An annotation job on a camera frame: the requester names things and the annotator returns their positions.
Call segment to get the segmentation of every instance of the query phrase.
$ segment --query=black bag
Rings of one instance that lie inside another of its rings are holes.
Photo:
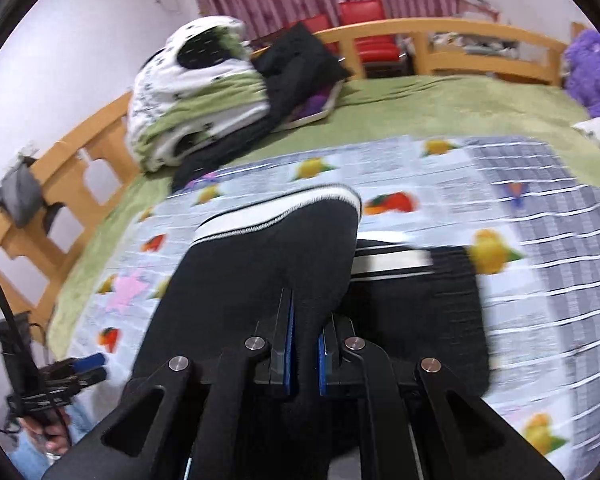
[[[18,229],[27,225],[45,205],[42,186],[29,169],[35,161],[35,158],[23,157],[0,181],[0,208]]]

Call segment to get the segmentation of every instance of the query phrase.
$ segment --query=fruit pattern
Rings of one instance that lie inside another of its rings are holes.
[[[364,214],[379,215],[388,211],[411,213],[418,208],[418,202],[413,195],[403,191],[376,196],[364,205]]]
[[[481,229],[474,234],[474,244],[468,247],[469,257],[478,274],[499,274],[508,263],[524,256],[511,249],[493,229]]]
[[[149,300],[161,300],[164,297],[164,293],[167,290],[167,286],[169,285],[170,281],[171,281],[171,276],[161,280],[160,283],[158,283],[158,286],[156,287],[156,289],[154,290],[154,293],[152,295],[150,295],[148,299]]]
[[[154,215],[154,208],[153,206],[148,207],[147,209],[145,209],[144,211],[142,211],[142,214],[140,215],[140,218],[138,218],[138,223],[144,222],[147,218],[149,218],[150,216]]]
[[[522,432],[526,441],[545,456],[568,442],[568,440],[553,434],[551,424],[549,415],[536,413],[529,419]]]
[[[431,139],[424,143],[424,153],[422,156],[445,155],[451,150],[457,150],[458,147],[448,140]]]
[[[96,290],[96,294],[107,294],[108,292],[113,292],[113,282],[116,281],[118,277],[117,274],[111,274],[107,277],[106,280],[102,282],[102,284]]]
[[[162,247],[162,244],[164,243],[165,238],[166,238],[165,234],[155,235],[153,238],[147,240],[144,244],[142,244],[140,246],[140,252],[141,253],[157,253],[160,250],[160,248]]]
[[[526,182],[509,182],[504,184],[505,193],[512,199],[511,205],[513,209],[522,208],[522,200],[524,194],[528,191],[529,184]]]
[[[218,184],[212,184],[211,186],[205,187],[198,195],[198,200],[194,205],[206,204],[211,202],[213,199],[222,196],[222,193],[218,189]]]
[[[308,158],[300,163],[298,166],[298,170],[296,171],[296,176],[293,180],[301,180],[303,178],[313,178],[314,176],[318,176],[325,171],[333,171],[337,170],[335,166],[330,166],[326,162],[324,162],[321,158]]]
[[[105,350],[113,354],[120,340],[120,329],[109,326],[98,334],[98,345],[104,346]]]

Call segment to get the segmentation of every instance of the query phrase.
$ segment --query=metal screw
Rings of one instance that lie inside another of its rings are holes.
[[[184,370],[187,366],[189,366],[189,360],[184,356],[179,355],[169,360],[169,368],[174,372]]]
[[[425,357],[420,363],[422,369],[430,374],[435,374],[440,371],[442,365],[435,357]]]
[[[347,337],[344,341],[344,346],[349,350],[362,350],[366,345],[366,341],[361,337]]]
[[[261,348],[264,348],[264,339],[256,335],[252,335],[247,339],[247,341],[244,342],[244,345],[249,350],[260,350]]]

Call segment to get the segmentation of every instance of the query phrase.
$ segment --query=printed bedspread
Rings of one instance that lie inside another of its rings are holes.
[[[560,469],[600,460],[600,188],[526,137],[376,142],[228,168],[144,211],[77,324],[69,355],[109,355],[84,394],[115,407],[153,312],[196,227],[290,189],[341,182],[365,202],[360,233],[413,247],[466,246],[490,345],[484,399]]]

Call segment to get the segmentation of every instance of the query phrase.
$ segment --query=person's hand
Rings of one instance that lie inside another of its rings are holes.
[[[71,424],[71,417],[66,414],[64,409],[60,408],[60,412],[62,413],[62,418],[64,418],[67,427]],[[29,440],[33,444],[33,446],[40,452],[46,453],[51,452],[56,455],[64,455],[69,449],[69,443],[66,438],[66,433],[64,432],[64,428],[62,424],[58,420],[53,423],[51,426],[47,426],[45,428],[46,434],[49,436],[49,440],[45,441],[42,426],[40,423],[29,416],[18,419],[20,426],[29,437]]]

